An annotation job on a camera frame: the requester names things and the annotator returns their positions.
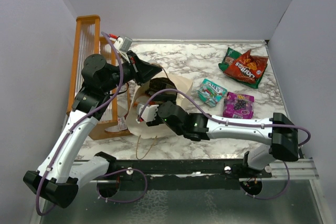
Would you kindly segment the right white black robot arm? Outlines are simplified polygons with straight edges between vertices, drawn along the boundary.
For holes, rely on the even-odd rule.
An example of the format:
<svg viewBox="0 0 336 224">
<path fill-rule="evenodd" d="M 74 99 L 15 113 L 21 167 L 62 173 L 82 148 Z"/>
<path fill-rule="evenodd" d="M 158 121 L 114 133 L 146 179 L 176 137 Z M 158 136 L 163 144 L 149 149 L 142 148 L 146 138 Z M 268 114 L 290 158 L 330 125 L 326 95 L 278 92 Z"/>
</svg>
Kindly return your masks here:
<svg viewBox="0 0 336 224">
<path fill-rule="evenodd" d="M 298 130 L 282 113 L 254 120 L 224 118 L 188 113 L 170 101 L 144 106 L 138 113 L 147 126 L 165 124 L 176 135 L 191 141 L 232 138 L 260 143 L 244 155 L 241 171 L 246 177 L 254 177 L 275 160 L 296 162 L 299 158 Z"/>
</svg>

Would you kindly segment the magenta snack packet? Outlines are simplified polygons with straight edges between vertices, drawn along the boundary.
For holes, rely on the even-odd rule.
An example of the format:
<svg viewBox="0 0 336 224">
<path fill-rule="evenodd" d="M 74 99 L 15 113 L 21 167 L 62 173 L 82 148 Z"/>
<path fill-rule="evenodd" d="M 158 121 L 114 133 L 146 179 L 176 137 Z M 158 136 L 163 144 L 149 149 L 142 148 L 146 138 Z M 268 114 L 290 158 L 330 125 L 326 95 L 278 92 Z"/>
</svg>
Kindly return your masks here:
<svg viewBox="0 0 336 224">
<path fill-rule="evenodd" d="M 228 92 L 224 99 L 223 117 L 251 119 L 254 115 L 255 98 L 247 94 Z"/>
</svg>

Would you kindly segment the brown snack packet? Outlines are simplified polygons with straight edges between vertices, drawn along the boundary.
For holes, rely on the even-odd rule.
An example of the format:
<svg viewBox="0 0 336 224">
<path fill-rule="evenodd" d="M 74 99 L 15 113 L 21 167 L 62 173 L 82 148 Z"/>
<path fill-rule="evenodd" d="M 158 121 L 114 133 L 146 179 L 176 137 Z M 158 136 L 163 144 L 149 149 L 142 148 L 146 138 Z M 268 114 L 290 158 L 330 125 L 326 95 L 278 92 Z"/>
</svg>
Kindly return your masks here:
<svg viewBox="0 0 336 224">
<path fill-rule="evenodd" d="M 163 89 L 176 89 L 175 84 L 167 77 L 153 78 L 149 82 L 149 88 L 146 94 L 152 96 L 156 92 Z"/>
</svg>

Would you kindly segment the green crisps bag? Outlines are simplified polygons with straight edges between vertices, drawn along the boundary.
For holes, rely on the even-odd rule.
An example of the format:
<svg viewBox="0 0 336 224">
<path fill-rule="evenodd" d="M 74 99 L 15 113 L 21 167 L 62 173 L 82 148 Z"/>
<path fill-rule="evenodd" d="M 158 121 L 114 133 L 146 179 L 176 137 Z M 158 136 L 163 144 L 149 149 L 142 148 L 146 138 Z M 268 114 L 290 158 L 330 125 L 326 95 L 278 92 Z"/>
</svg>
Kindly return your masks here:
<svg viewBox="0 0 336 224">
<path fill-rule="evenodd" d="M 241 53 L 239 53 L 239 52 L 237 52 L 237 51 L 235 51 L 231 48 L 227 49 L 227 52 L 226 52 L 226 55 L 225 55 L 223 61 L 218 64 L 218 67 L 223 72 L 223 74 L 224 74 L 224 71 L 241 55 L 242 55 Z M 261 78 L 257 80 L 257 83 L 255 83 L 255 84 L 249 84 L 249 83 L 245 83 L 245 82 L 242 82 L 242 81 L 235 80 L 231 77 L 230 78 L 237 81 L 237 82 L 240 82 L 240 83 L 242 83 L 242 84 L 244 84 L 244 85 L 246 85 L 250 88 L 257 89 L 261 80 L 262 80 L 263 75 L 264 75 L 264 73 L 262 74 Z"/>
</svg>

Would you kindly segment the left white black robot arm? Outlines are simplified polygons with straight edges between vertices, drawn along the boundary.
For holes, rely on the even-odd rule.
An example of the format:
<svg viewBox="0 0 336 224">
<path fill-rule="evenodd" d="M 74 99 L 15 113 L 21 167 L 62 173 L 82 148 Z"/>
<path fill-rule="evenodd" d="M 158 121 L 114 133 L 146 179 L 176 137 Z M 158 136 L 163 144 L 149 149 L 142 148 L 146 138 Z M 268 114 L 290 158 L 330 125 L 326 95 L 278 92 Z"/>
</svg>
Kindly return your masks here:
<svg viewBox="0 0 336 224">
<path fill-rule="evenodd" d="M 132 51 L 128 60 L 117 66 L 107 63 L 104 56 L 93 54 L 83 63 L 83 83 L 72 104 L 68 121 L 47 158 L 36 170 L 29 170 L 23 181 L 36 195 L 39 210 L 41 198 L 61 207 L 68 207 L 79 189 L 91 180 L 115 175 L 114 158 L 99 154 L 74 168 L 73 162 L 89 133 L 96 127 L 121 87 L 133 80 L 138 85 L 150 81 L 161 72 L 161 67 L 142 61 Z"/>
</svg>

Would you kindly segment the teal snack packet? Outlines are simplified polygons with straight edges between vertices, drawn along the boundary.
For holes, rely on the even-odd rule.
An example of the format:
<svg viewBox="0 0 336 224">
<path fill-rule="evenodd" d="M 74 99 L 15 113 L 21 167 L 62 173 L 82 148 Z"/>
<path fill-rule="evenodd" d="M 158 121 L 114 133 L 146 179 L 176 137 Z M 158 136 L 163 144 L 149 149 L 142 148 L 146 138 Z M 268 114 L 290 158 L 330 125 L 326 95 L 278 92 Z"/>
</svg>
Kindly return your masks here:
<svg viewBox="0 0 336 224">
<path fill-rule="evenodd" d="M 204 79 L 196 91 L 200 100 L 210 107 L 215 107 L 227 93 L 225 88 L 208 79 Z"/>
</svg>

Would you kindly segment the red snack packet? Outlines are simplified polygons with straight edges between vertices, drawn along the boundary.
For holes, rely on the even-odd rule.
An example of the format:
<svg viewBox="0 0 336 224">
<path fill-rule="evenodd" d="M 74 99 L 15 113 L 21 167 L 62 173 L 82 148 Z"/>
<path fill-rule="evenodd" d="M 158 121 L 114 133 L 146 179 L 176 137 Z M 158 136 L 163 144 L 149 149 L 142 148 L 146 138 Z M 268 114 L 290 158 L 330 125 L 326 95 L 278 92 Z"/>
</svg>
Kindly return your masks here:
<svg viewBox="0 0 336 224">
<path fill-rule="evenodd" d="M 267 57 L 252 56 L 250 49 L 239 56 L 224 74 L 238 81 L 255 84 L 265 72 L 267 64 Z"/>
</svg>

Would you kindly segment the beige paper bag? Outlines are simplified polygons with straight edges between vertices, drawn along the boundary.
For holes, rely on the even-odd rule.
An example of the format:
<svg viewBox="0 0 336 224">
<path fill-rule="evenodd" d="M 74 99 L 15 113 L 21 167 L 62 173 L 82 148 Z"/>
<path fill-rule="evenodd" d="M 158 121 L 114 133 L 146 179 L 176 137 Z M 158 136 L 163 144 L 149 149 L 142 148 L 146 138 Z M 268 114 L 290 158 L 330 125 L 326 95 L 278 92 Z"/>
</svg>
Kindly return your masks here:
<svg viewBox="0 0 336 224">
<path fill-rule="evenodd" d="M 186 112 L 189 103 L 186 96 L 191 95 L 193 80 L 182 75 L 165 72 L 158 73 L 153 78 L 160 77 L 169 78 L 175 84 L 176 89 L 163 89 L 149 96 L 146 91 L 150 81 L 137 85 L 125 119 L 129 132 L 139 140 L 157 140 L 174 134 L 191 136 L 191 133 L 187 131 L 187 120 L 190 116 Z M 163 124 L 149 127 L 144 121 L 137 123 L 136 119 L 140 119 L 136 111 L 139 103 L 144 104 L 141 114 L 148 105 L 159 105 L 157 113 Z"/>
</svg>

